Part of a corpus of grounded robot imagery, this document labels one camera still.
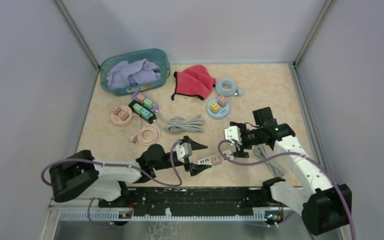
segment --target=blue round power strip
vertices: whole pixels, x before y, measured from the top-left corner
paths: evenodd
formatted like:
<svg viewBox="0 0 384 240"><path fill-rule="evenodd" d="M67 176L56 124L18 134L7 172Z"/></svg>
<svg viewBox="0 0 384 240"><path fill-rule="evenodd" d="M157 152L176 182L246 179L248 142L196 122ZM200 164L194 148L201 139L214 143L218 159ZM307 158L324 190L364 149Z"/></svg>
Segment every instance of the blue round power strip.
<svg viewBox="0 0 384 240"><path fill-rule="evenodd" d="M219 100L216 98L216 99L209 101L208 105L206 106L206 112L208 113L208 116L210 116L210 118L215 119L215 120L224 119L229 114L229 103L227 103L226 106L220 106L218 104L218 102L219 102ZM214 113L213 111L211 111L210 105L212 103L216 103L218 105L218 107L219 107L218 113Z"/></svg>

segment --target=table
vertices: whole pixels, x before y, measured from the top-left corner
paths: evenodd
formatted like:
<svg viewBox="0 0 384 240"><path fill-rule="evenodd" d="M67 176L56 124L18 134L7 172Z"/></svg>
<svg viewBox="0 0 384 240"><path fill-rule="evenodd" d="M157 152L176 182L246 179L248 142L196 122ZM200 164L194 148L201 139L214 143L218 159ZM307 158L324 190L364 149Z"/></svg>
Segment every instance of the table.
<svg viewBox="0 0 384 240"><path fill-rule="evenodd" d="M171 95L175 89L173 73L175 71L181 72L190 66L171 65L171 76L167 79L166 84L160 88L144 92L147 97L159 104L160 112L166 119L177 116L191 119L197 114L201 114L205 120L204 133L166 134L161 132L161 139L158 144L162 145L166 152L170 151L176 140L188 135L195 142L208 146L208 149L193 151L193 155L189 159L192 163L196 163L199 159L217 154L217 145L224 139L224 129L229 127L230 121L254 124L252 111L271 107L277 123L289 124L303 148L312 156L303 116L287 64L205 64L212 77L217 80L232 78L243 91L242 97L233 96L227 99L230 112L222 120L212 119L206 112L208 102L216 97L215 91L204 101L197 97L181 95L176 95L175 100L171 100ZM131 101L130 95L114 96L105 92L101 88L100 77L98 77L80 137L78 151L91 150L94 157L109 161L131 161L140 157L148 146L129 142L129 137L139 128L139 120L136 118L127 127L117 127L110 120L113 105L128 105ZM226 144L222 150L228 148L229 146ZM255 159L240 159L239 161L252 162ZM300 186L299 181L291 174L283 160L278 159L277 161L287 169L284 178L291 181L295 186ZM183 187L260 187L263 181L273 177L265 164L238 166L224 162L193 177L185 172L182 166L177 167L177 170L183 180ZM162 182L178 183L171 168L158 170L155 173L156 178ZM153 181L133 185L160 187Z"/></svg>

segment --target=purple power strip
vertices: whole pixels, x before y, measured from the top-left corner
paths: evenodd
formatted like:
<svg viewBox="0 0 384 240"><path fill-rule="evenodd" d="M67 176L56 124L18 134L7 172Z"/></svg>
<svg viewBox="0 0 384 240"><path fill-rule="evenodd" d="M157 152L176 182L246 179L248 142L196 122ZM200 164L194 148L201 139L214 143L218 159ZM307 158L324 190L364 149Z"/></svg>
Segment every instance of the purple power strip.
<svg viewBox="0 0 384 240"><path fill-rule="evenodd" d="M145 98L144 99L139 99L138 98L138 94L141 94L142 96L144 96ZM144 104L144 100L145 99L149 99L153 102L153 108L151 108L151 112L153 112L154 114L156 112L158 112L158 109L160 109L160 107L158 106L158 104L153 101L152 99L150 99L149 97L145 96L143 93L141 93L140 91L135 91L132 95L131 95L131 99L135 100L135 101L138 101L139 103L141 104Z"/></svg>

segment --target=teal basket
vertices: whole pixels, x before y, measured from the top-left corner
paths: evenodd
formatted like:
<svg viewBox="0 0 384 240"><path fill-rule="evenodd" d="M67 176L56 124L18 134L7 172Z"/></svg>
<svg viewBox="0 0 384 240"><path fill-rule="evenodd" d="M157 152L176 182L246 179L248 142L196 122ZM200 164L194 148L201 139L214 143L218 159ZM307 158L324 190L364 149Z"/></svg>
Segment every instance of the teal basket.
<svg viewBox="0 0 384 240"><path fill-rule="evenodd" d="M107 76L115 65L119 64L122 61L128 61L129 63L133 63L142 59L148 59L148 61L155 63L159 67L159 72L161 74L160 80L125 88L110 89L108 87ZM152 48L110 57L107 60L103 61L102 65L99 68L99 71L100 85L102 86L102 88L106 92L112 93L116 96L123 96L132 94L135 91L142 92L146 90L156 89L164 85L166 83L167 78L170 76L170 63L164 51L157 48Z"/></svg>

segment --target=towel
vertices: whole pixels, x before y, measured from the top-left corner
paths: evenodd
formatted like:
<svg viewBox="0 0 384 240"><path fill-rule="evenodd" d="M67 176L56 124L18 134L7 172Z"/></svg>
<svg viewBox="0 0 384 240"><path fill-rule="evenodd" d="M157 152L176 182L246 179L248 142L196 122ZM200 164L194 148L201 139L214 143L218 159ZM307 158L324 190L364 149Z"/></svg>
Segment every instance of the towel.
<svg viewBox="0 0 384 240"><path fill-rule="evenodd" d="M159 80L161 74L156 70L159 70L158 66L146 58L130 64L122 61L109 71L106 77L108 88L122 89Z"/></svg>
<svg viewBox="0 0 384 240"><path fill-rule="evenodd" d="M171 100L175 99L176 94L204 100L216 86L216 79L210 76L203 65L194 65L182 72L174 72L174 78L176 87L171 95Z"/></svg>

